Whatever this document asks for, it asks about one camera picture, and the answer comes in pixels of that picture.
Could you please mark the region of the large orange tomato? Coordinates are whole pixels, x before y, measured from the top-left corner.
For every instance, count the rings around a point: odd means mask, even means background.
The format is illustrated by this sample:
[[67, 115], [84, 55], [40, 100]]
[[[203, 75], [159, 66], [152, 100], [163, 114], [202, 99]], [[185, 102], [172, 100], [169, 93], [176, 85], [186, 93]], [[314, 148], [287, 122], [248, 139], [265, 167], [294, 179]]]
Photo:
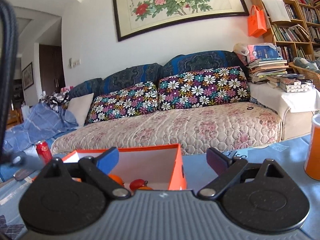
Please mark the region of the large orange tomato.
[[123, 180], [120, 178], [120, 176], [115, 174], [109, 174], [108, 175], [112, 180], [114, 180], [116, 183], [118, 183], [121, 186], [124, 186]]

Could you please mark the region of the dark red cherry tomato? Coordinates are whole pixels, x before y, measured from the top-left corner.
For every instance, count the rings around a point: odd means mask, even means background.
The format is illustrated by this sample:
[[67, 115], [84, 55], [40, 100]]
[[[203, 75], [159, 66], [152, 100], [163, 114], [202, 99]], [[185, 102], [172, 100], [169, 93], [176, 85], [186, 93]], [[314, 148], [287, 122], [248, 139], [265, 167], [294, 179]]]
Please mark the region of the dark red cherry tomato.
[[145, 187], [148, 184], [147, 180], [144, 179], [135, 179], [133, 180], [129, 187], [131, 191], [136, 191], [137, 189], [139, 189], [140, 187]]

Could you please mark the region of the orange kumquat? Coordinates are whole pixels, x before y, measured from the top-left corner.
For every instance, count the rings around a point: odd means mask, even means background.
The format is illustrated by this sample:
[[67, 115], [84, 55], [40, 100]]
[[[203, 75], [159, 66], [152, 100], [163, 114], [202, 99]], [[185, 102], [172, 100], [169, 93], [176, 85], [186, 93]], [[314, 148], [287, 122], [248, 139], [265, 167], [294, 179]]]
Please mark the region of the orange kumquat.
[[139, 187], [138, 190], [153, 190], [153, 188], [148, 186]]

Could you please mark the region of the orange cardboard box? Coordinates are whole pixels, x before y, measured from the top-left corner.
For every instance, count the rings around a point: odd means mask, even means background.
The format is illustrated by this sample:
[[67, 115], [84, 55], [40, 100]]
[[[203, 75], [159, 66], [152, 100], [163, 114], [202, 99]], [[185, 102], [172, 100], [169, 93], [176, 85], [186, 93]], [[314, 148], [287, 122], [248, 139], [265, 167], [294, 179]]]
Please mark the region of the orange cardboard box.
[[[96, 186], [85, 182], [78, 161], [86, 156], [97, 157], [108, 149], [74, 150], [62, 159], [48, 163], [35, 178], [33, 186], [54, 193], [94, 194], [100, 191]], [[119, 161], [109, 174], [120, 176], [124, 187], [132, 194], [130, 183], [135, 179], [148, 181], [153, 190], [185, 190], [181, 147], [179, 144], [120, 148]]]

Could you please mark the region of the white pillow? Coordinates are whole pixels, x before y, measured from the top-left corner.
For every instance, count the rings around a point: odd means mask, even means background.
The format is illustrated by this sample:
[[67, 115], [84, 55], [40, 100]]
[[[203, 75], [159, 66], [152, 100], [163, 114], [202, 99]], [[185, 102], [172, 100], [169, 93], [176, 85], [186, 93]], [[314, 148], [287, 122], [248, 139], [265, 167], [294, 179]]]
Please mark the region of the white pillow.
[[68, 104], [67, 110], [70, 111], [78, 124], [82, 127], [85, 124], [91, 103], [93, 101], [93, 93], [72, 98]]

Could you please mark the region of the orange cylindrical canister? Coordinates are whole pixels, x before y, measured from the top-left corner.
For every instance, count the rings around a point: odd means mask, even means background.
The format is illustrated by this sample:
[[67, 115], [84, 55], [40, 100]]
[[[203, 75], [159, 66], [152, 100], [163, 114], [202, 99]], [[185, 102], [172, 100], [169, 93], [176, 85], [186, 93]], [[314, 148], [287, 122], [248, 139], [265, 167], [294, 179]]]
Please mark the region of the orange cylindrical canister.
[[304, 171], [314, 179], [320, 180], [320, 117], [316, 114], [311, 120], [311, 134]]

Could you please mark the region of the left daisy print cushion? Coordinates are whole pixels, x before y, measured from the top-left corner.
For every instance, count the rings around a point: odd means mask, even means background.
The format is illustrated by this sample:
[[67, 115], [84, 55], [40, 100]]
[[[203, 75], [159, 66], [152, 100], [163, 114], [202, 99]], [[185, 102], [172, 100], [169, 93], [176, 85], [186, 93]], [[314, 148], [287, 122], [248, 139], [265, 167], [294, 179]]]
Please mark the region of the left daisy print cushion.
[[149, 114], [158, 108], [156, 85], [140, 82], [109, 94], [97, 96], [91, 104], [85, 124]]

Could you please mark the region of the daisy print cushion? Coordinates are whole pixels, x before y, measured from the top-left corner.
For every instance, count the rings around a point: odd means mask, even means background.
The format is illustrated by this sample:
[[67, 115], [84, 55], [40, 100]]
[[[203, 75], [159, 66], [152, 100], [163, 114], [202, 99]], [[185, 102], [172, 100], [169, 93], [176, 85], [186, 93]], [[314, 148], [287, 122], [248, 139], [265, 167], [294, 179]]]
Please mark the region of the daisy print cushion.
[[165, 77], [158, 85], [158, 109], [189, 109], [249, 101], [239, 66], [194, 70]]
[[97, 96], [91, 104], [85, 124], [149, 114], [158, 108], [156, 85], [140, 82], [109, 94]]

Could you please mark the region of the white side table cloth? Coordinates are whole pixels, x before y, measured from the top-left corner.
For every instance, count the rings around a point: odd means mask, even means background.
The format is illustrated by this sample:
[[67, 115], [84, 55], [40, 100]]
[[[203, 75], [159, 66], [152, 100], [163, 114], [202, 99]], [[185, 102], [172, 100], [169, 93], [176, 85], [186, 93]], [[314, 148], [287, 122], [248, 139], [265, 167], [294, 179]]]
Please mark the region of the white side table cloth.
[[282, 140], [302, 137], [311, 131], [312, 116], [319, 111], [319, 91], [287, 93], [268, 83], [249, 84], [254, 102], [275, 111], [282, 120]]

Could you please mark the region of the stack of books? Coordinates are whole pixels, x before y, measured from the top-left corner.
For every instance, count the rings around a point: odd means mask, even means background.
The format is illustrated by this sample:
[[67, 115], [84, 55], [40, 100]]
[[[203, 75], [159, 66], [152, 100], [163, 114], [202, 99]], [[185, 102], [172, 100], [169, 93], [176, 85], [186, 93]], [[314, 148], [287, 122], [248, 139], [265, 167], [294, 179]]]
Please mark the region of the stack of books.
[[302, 47], [293, 53], [291, 46], [275, 46], [262, 43], [245, 46], [249, 79], [252, 83], [267, 82], [271, 87], [278, 87], [287, 93], [307, 92], [315, 88], [313, 81], [304, 75], [297, 74], [289, 66], [302, 67], [319, 73], [319, 62], [310, 60]]

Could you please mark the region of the small framed picture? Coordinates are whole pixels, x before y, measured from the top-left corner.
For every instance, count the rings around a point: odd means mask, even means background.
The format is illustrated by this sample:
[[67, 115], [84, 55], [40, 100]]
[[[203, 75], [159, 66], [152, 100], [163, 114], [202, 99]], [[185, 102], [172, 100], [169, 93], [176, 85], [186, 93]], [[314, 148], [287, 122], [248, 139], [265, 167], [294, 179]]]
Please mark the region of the small framed picture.
[[23, 70], [22, 70], [22, 85], [23, 90], [28, 89], [34, 84], [33, 78], [33, 63], [29, 63]]

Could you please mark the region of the rattan chair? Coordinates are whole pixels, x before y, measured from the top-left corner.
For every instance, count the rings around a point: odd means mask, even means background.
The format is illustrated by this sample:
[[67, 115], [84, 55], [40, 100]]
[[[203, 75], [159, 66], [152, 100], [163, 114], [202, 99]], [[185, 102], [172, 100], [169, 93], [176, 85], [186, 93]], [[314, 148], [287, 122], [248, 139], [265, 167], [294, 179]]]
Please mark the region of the rattan chair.
[[308, 70], [302, 67], [295, 66], [293, 62], [289, 63], [289, 66], [294, 70], [297, 74], [302, 74], [306, 79], [310, 79], [313, 81], [313, 85], [317, 90], [320, 90], [320, 74], [316, 73], [312, 70]]

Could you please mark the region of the orange paper bag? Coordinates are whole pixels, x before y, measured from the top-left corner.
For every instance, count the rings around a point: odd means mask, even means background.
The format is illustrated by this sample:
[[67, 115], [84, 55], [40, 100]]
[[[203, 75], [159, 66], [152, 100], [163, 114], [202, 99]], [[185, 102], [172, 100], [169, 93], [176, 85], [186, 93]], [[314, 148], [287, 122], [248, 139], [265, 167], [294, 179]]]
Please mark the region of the orange paper bag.
[[247, 19], [248, 35], [253, 37], [260, 37], [267, 32], [266, 19], [263, 9], [256, 5], [251, 6], [251, 10]]

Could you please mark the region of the framed peony painting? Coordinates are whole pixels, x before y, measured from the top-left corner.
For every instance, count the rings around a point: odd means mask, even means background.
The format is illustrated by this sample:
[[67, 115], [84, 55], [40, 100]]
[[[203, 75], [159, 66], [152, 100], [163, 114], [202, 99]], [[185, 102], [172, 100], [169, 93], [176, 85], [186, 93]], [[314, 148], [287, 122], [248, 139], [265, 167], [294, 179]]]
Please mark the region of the framed peony painting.
[[117, 39], [208, 18], [248, 16], [245, 0], [113, 0]]

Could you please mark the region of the wooden bookshelf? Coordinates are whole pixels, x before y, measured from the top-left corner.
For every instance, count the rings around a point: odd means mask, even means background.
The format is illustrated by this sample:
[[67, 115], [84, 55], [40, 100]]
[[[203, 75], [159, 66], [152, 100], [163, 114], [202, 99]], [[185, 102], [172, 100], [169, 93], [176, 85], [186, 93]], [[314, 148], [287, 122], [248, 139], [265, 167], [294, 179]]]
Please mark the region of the wooden bookshelf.
[[294, 57], [315, 60], [319, 49], [319, 5], [313, 0], [251, 0], [263, 10], [267, 32], [264, 42], [280, 47], [285, 59]]

